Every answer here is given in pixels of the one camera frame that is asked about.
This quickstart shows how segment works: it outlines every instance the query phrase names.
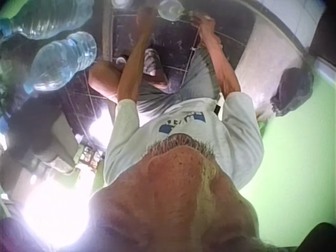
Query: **gray shorts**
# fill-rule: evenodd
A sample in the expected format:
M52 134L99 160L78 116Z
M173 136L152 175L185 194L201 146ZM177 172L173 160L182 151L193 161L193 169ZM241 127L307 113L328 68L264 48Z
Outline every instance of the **gray shorts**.
M219 93L220 88L210 55L205 48L199 48L195 51L179 92L167 94L147 81L143 81L140 87L139 101L136 105L140 114L154 119L163 114L166 109L182 101L195 98L217 100Z

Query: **hand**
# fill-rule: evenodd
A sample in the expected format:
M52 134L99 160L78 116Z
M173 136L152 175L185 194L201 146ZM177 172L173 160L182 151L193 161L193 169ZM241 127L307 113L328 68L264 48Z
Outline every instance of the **hand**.
M215 38L221 45L221 39L215 34L216 22L213 18L206 14L194 13L192 16L192 24L198 28L199 36L201 38L200 44L205 44L210 38Z
M139 11L136 17L140 34L150 35L153 28L155 19L155 11L153 8L146 7Z

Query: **white t-shirt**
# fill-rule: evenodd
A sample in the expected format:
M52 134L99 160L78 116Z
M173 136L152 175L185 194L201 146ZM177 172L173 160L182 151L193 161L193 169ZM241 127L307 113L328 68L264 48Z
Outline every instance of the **white t-shirt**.
M222 170L238 189L243 188L257 172L264 154L252 100L241 92L228 95L223 121L213 112L215 106L216 101L210 98L187 100L139 127L134 101L120 101L106 152L105 183L110 185L131 169L153 143L184 133L210 145Z

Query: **man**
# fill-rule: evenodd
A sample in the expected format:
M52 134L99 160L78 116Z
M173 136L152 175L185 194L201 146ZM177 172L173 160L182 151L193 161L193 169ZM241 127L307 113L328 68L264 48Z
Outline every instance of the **man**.
M98 64L90 73L93 88L117 98L117 115L107 187L93 196L89 227L66 251L263 251L255 210L238 191L260 166L263 144L214 20L196 17L202 46L176 94L154 86L165 85L162 75L153 85L142 81L152 15L138 23L123 72ZM223 121L213 112L220 91ZM152 120L139 127L138 113Z

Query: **gray hair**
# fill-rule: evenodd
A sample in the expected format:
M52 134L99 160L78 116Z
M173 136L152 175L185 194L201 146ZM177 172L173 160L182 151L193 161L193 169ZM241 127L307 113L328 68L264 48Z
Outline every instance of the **gray hair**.
M213 149L205 143L198 142L186 134L174 134L163 141L155 142L151 145L145 155L157 156L164 154L178 146L189 146L199 151L207 159L214 159Z

